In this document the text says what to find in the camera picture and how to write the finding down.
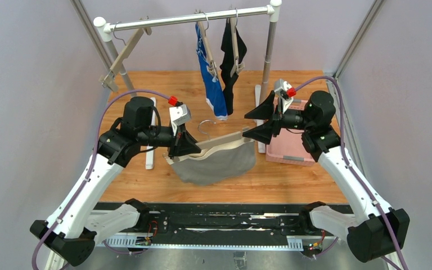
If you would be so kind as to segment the blue white underwear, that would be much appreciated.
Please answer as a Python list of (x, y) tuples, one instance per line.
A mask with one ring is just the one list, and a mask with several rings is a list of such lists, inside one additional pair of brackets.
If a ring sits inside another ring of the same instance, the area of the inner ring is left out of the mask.
[(220, 80), (214, 82), (213, 77), (208, 73), (206, 69), (208, 67), (208, 64), (204, 58), (205, 49), (202, 43), (202, 38), (199, 33), (199, 27), (197, 23), (195, 24), (195, 31), (197, 35), (196, 54), (199, 62), (202, 81), (205, 87), (206, 103), (211, 108), (214, 116), (218, 120), (227, 120), (228, 115), (227, 115), (226, 103), (223, 95), (223, 89)]

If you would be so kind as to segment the beige hanger of blue underwear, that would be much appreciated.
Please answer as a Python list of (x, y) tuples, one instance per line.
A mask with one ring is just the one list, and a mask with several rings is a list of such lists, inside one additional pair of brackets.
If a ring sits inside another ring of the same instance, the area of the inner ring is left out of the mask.
[(198, 27), (199, 27), (199, 33), (201, 35), (202, 38), (202, 45), (204, 46), (205, 49), (205, 61), (208, 64), (208, 67), (206, 68), (208, 73), (213, 77), (213, 81), (216, 82), (219, 80), (218, 78), (218, 70), (216, 67), (216, 64), (214, 62), (214, 58), (213, 58), (213, 54), (211, 52), (211, 48), (210, 48), (210, 43), (208, 40), (208, 36), (207, 36), (207, 30), (209, 29), (209, 19), (206, 15), (205, 12), (202, 12), (202, 10), (195, 10), (195, 14), (204, 14), (205, 15), (205, 20), (206, 20), (206, 26), (204, 26), (204, 24), (202, 22), (197, 22)]

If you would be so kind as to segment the grey beige underwear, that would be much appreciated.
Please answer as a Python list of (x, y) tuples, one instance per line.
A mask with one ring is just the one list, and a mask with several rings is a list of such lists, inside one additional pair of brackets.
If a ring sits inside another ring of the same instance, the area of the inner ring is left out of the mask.
[(182, 182), (207, 186), (252, 170), (256, 165), (255, 141), (241, 138), (200, 154), (166, 156), (165, 160)]

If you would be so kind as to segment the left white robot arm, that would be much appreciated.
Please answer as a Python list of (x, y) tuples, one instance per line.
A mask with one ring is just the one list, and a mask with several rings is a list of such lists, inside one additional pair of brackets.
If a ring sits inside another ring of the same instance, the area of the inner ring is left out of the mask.
[(149, 208), (129, 199), (117, 209), (95, 219), (91, 212), (109, 184), (138, 154), (165, 147), (171, 158), (198, 154), (201, 150), (186, 123), (191, 118), (187, 105), (175, 97), (169, 100), (169, 125), (163, 126), (152, 99), (132, 97), (123, 114), (111, 128), (97, 137), (88, 164), (61, 205), (45, 220), (36, 220), (30, 232), (64, 259), (68, 265), (81, 265), (96, 245), (116, 233), (150, 225)]

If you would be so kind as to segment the beige hanger of grey underwear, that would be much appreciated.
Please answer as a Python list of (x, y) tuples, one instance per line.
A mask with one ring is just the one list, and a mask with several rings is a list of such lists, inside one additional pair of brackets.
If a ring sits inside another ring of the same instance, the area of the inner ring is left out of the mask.
[(253, 139), (246, 138), (243, 136), (245, 131), (248, 131), (248, 127), (243, 128), (240, 131), (225, 134), (223, 136), (214, 137), (207, 139), (206, 141), (201, 141), (196, 144), (201, 149), (200, 153), (188, 154), (177, 157), (169, 157), (164, 154), (163, 157), (169, 165), (179, 163), (185, 160), (205, 160), (209, 156), (214, 155), (223, 151), (232, 151), (240, 148), (248, 143), (254, 143)]

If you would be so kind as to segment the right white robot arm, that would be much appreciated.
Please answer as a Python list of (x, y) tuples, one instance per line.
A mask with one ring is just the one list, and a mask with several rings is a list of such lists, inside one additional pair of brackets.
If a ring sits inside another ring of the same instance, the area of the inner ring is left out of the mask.
[(275, 92), (245, 114), (262, 124), (247, 130), (244, 137), (269, 144), (282, 129), (300, 130), (302, 145), (319, 163), (347, 199), (353, 216), (340, 213), (316, 201), (300, 211), (300, 225), (313, 233), (324, 230), (345, 241), (360, 262), (368, 262), (390, 253), (400, 254), (406, 240), (410, 218), (403, 209), (394, 209), (361, 175), (343, 145), (340, 134), (331, 125), (336, 108), (333, 97), (315, 91), (301, 110), (291, 108), (294, 89)]

